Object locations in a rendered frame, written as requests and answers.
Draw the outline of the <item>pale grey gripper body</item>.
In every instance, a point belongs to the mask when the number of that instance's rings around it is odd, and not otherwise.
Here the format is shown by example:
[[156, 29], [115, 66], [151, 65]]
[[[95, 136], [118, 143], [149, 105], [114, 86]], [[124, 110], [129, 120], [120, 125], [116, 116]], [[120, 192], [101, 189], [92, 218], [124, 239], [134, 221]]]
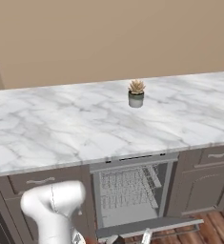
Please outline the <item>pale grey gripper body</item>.
[[151, 229], [147, 229], [142, 236], [141, 244], [150, 244], [152, 240], [152, 236], [153, 236], [153, 231]]

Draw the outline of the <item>grey dishwasher door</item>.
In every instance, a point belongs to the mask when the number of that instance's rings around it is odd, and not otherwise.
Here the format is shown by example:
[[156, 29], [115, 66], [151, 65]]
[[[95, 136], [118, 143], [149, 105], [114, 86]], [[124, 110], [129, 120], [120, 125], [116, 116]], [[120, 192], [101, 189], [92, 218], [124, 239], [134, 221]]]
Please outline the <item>grey dishwasher door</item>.
[[105, 241], [108, 237], [114, 234], [118, 234], [124, 238], [128, 238], [135, 235], [142, 235], [146, 229], [150, 229], [153, 232], [161, 232], [175, 228], [198, 225], [203, 222], [203, 219], [196, 219], [194, 217], [162, 217], [113, 227], [101, 228], [96, 231], [96, 236], [99, 241]]

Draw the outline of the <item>grey dishwasher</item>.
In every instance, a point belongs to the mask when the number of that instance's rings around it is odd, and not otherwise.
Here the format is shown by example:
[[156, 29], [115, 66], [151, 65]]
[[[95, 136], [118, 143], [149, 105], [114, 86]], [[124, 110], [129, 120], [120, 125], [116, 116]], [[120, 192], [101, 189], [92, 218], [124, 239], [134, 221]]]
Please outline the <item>grey dishwasher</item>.
[[[160, 153], [158, 155], [115, 158], [112, 161], [91, 165], [90, 172], [92, 177], [97, 229], [162, 217], [166, 205], [173, 164], [177, 161], [178, 156], [178, 152]], [[101, 206], [101, 183], [99, 174], [105, 171], [109, 172], [111, 170], [128, 169], [140, 166], [153, 166], [158, 169], [157, 177], [162, 184], [162, 187], [155, 191], [155, 200], [158, 204], [158, 208], [153, 209], [148, 204], [140, 204], [104, 210]]]

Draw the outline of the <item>grey drawer front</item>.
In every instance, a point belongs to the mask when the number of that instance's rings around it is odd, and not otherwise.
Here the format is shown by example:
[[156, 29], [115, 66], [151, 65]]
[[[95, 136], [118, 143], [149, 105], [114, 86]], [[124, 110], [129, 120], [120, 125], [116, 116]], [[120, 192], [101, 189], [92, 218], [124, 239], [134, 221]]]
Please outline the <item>grey drawer front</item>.
[[[55, 181], [47, 182], [42, 185], [26, 184], [28, 180], [43, 180], [49, 177], [55, 177]], [[10, 183], [16, 193], [23, 193], [31, 188], [44, 186], [51, 183], [69, 181], [69, 180], [80, 180], [81, 176], [79, 173], [22, 173], [10, 176]]]
[[211, 148], [204, 149], [202, 151], [199, 164], [200, 165], [207, 165], [207, 164], [224, 162], [224, 157], [222, 157], [222, 158], [213, 158], [213, 157], [208, 158], [208, 154], [211, 154], [211, 153], [224, 153], [224, 146], [211, 147]]

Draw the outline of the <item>succulent in grey pot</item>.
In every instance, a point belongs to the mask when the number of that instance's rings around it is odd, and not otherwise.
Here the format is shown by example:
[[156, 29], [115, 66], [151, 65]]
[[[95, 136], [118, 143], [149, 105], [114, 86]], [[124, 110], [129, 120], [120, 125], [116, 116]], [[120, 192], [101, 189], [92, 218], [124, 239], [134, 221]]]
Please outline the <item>succulent in grey pot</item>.
[[128, 87], [129, 106], [132, 108], [141, 108], [144, 101], [144, 90], [146, 86], [141, 80], [132, 80]]

